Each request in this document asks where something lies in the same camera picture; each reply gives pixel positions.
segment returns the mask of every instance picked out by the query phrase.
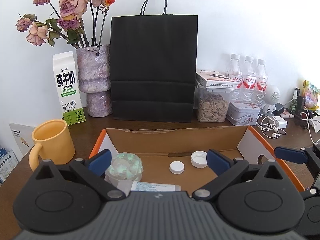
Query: silver screw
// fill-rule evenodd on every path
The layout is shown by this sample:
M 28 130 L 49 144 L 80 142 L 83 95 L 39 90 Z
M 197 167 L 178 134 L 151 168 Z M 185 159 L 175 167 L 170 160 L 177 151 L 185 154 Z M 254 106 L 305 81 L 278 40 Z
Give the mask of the silver screw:
M 110 198 L 120 198 L 120 197 L 122 197 L 122 191 L 117 190 L 117 189 L 110 190 L 110 191 L 107 193 L 107 195 L 108 195 L 108 197 L 110 197 Z
M 211 193 L 209 190 L 206 190 L 206 189 L 198 189 L 195 191 L 195 195 L 197 197 L 209 197 Z

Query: red and white label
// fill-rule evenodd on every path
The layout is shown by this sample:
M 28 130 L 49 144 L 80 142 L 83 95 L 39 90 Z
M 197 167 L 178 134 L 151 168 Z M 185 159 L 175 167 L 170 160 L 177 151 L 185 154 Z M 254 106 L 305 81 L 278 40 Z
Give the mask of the red and white label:
M 236 88 L 240 88 L 241 87 L 241 84 L 242 84 L 242 75 L 237 75 L 237 76 L 234 76 L 234 75 L 230 75 L 229 76 L 230 79 L 236 81 L 238 83 L 237 87 Z
M 256 83 L 256 78 L 252 76 L 246 76 L 243 78 L 243 87 L 247 89 L 254 89 L 254 85 Z
M 257 78 L 255 89 L 258 91 L 265 91 L 267 87 L 267 81 L 266 78 Z

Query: green label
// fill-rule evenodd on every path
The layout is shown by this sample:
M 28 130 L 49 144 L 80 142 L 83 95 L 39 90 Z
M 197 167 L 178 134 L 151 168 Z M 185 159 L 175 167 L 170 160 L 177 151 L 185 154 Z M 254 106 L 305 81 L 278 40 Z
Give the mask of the green label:
M 63 114 L 63 119 L 67 122 L 67 125 L 75 124 L 78 122 L 84 122 L 84 112 L 82 108 L 66 112 Z
M 66 97 L 66 96 L 70 96 L 70 95 L 74 95 L 75 93 L 77 93 L 76 90 L 70 91 L 70 92 L 66 92 L 61 94 L 62 97 Z

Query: white wall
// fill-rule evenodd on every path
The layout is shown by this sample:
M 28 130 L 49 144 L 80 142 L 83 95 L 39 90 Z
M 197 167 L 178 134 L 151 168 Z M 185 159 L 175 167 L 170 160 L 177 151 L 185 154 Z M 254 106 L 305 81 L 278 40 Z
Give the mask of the white wall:
M 58 0 L 52 2 L 58 7 Z M 139 14 L 143 2 L 116 0 L 108 13 L 103 44 L 110 41 L 111 17 Z M 56 40 L 54 48 L 35 47 L 25 41 L 27 33 L 16 30 L 18 12 L 36 13 L 45 21 L 52 12 L 50 5 L 35 6 L 32 0 L 0 0 L 0 4 L 0 144 L 13 148 L 21 159 L 8 123 L 36 126 L 62 117 L 52 55 L 74 49 L 63 39 Z M 160 14 L 163 4 L 150 0 L 146 13 Z M 167 13 L 199 16 L 198 69 L 223 72 L 231 53 L 241 54 L 242 60 L 246 55 L 265 59 L 269 81 L 280 89 L 282 103 L 304 79 L 320 86 L 320 0 L 168 0 Z M 84 15 L 88 36 L 90 16 L 88 8 Z

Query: mug handle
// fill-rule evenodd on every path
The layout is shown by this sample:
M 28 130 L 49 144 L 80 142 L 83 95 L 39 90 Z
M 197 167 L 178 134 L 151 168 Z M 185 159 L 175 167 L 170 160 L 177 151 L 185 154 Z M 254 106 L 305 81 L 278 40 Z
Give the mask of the mug handle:
M 42 148 L 41 143 L 36 143 L 36 145 L 31 149 L 29 154 L 29 165 L 32 171 L 35 171 L 35 169 L 39 165 L 39 152 Z

